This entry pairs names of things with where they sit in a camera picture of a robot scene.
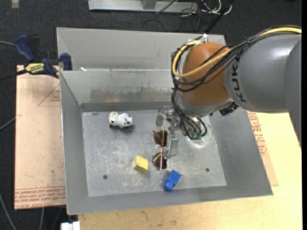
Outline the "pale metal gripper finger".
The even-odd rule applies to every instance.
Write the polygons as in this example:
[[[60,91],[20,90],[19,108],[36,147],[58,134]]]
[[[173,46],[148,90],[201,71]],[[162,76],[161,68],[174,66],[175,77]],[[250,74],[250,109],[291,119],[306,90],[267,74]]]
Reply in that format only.
[[[161,127],[164,120],[170,121],[172,119],[172,109],[170,107],[163,107],[158,110],[158,115],[156,118],[156,125]]]
[[[175,156],[177,153],[178,137],[176,132],[172,128],[168,128],[168,147],[167,147],[167,157],[170,158]]]

